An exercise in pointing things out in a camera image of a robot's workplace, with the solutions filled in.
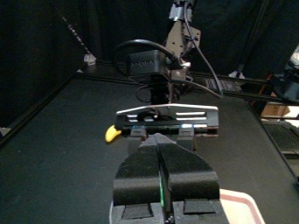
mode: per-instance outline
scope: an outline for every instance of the black backdrop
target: black backdrop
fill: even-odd
[[[47,0],[0,5],[0,127],[60,85],[83,63],[83,50]],[[80,32],[80,5],[57,2]]]
[[[129,39],[163,43],[172,0],[53,1],[99,60]],[[199,0],[192,26],[200,48],[219,74],[237,68],[260,0]],[[0,127],[80,68],[83,50],[49,0],[1,3]],[[266,78],[280,72],[299,42],[299,1],[270,1],[244,74]],[[208,71],[197,58],[192,69]]]
[[[101,0],[95,1],[100,16],[101,47],[92,48],[111,60],[115,46],[129,39],[149,39],[159,43],[167,36],[167,18],[172,0]],[[200,47],[219,74],[236,70],[248,34],[262,5],[260,0],[197,1],[192,13],[192,26],[201,31]],[[248,55],[245,76],[264,78],[280,72],[299,43],[299,1],[270,1],[266,16]],[[193,70],[208,71],[199,59]]]

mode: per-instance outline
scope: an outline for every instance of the black table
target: black table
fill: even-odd
[[[135,91],[73,80],[25,125],[0,150],[0,223],[108,223],[127,140],[104,134],[116,111],[140,106]],[[299,223],[295,178],[245,102],[188,94],[180,103],[219,107],[219,137],[197,141],[220,188],[254,197],[266,223]]]

